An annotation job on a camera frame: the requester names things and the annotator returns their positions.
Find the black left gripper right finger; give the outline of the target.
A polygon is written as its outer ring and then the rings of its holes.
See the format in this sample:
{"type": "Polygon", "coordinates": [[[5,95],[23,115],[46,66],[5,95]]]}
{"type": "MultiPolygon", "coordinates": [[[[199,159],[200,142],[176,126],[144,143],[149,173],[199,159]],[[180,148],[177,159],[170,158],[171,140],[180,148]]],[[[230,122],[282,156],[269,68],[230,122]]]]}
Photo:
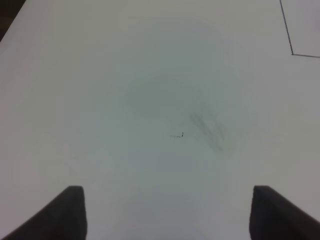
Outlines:
{"type": "Polygon", "coordinates": [[[253,188],[249,217],[252,240],[318,240],[320,222],[273,188],[253,188]]]}

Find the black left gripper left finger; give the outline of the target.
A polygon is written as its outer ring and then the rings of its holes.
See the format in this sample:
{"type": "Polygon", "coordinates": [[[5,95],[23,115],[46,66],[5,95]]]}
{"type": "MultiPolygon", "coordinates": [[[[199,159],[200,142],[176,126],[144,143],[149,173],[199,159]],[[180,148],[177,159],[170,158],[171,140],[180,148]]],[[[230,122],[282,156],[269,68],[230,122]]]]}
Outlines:
{"type": "Polygon", "coordinates": [[[85,240],[88,221],[82,186],[69,186],[4,240],[85,240]]]}

